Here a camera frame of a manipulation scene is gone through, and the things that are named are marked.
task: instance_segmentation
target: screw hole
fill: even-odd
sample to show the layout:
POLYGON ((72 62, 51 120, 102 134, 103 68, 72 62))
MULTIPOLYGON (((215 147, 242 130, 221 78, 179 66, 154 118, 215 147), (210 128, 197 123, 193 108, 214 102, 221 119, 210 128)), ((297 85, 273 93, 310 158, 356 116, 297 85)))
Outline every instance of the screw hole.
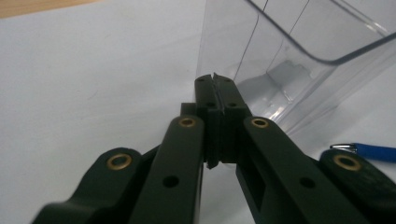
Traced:
POLYGON ((174 175, 169 175, 163 180, 163 185, 171 189, 178 185, 178 178, 174 175))
POLYGON ((264 119, 253 119, 251 123, 258 128, 266 128, 268 126, 268 122, 264 119))
POLYGON ((128 154, 119 153, 107 160, 107 168, 110 170, 122 170, 132 163, 132 157, 128 154))
POLYGON ((308 177, 301 178, 300 184, 308 189, 312 189, 315 187, 315 182, 311 178, 308 178, 308 177))
POLYGON ((178 123, 182 127, 190 128, 195 125, 194 119, 181 119, 178 123))

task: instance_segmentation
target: white surface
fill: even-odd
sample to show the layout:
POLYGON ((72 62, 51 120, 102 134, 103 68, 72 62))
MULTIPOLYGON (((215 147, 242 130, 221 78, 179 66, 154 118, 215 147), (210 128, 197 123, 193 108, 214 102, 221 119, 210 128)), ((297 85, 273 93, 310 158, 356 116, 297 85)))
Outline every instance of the white surface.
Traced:
MULTIPOLYGON (((66 200, 103 152, 162 141, 193 100, 204 4, 108 0, 0 20, 0 223, 66 200)), ((340 142, 396 147, 392 69, 292 139, 314 157, 340 142)), ((200 223, 253 223, 233 168, 205 169, 202 195, 200 223)))

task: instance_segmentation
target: pen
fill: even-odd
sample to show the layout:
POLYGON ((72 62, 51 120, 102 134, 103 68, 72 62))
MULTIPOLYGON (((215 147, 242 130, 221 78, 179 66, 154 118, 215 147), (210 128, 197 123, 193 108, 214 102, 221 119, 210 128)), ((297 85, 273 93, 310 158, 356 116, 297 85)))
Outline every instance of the pen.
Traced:
POLYGON ((360 143, 351 143, 331 145, 330 148, 350 151, 366 159, 396 162, 396 148, 394 147, 379 147, 360 143))

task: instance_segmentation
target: hole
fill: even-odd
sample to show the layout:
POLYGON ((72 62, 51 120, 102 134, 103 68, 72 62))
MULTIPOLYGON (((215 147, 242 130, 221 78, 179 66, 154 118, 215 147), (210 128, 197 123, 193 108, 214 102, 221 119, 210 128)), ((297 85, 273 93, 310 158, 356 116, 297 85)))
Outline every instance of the hole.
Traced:
POLYGON ((348 158, 341 158, 340 162, 347 165, 347 166, 354 166, 356 165, 354 161, 352 161, 351 159, 348 158))
POLYGON ((190 128, 195 125, 194 119, 181 119, 178 123, 182 127, 190 128))
POLYGON ((355 160, 354 158, 348 155, 338 154, 334 156, 332 160, 338 166, 349 171, 359 171, 359 169, 361 168, 361 164, 357 160, 355 160))
POLYGON ((178 178, 177 176, 170 175, 163 180, 163 185, 167 188, 174 188, 178 185, 178 178))
POLYGON ((116 159, 114 159, 111 164, 117 166, 117 165, 122 165, 127 161, 127 159, 125 157, 117 157, 116 159))
POLYGON ((264 119, 253 119, 251 123, 258 128, 266 128, 268 126, 268 122, 264 119))
POLYGON ((308 189, 312 189, 315 187, 315 182, 311 178, 308 178, 308 177, 301 178, 300 184, 308 189))
POLYGON ((128 154, 119 153, 107 160, 107 168, 110 170, 122 170, 132 163, 132 157, 128 154))

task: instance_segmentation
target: clear plastic container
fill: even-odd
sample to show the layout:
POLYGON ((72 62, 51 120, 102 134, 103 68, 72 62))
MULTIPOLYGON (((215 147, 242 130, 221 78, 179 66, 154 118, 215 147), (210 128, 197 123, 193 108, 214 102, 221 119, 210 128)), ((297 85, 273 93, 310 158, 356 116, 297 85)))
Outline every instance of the clear plastic container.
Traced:
POLYGON ((392 28, 341 0, 210 0, 197 76, 232 78, 254 115, 292 133, 396 62, 392 28))

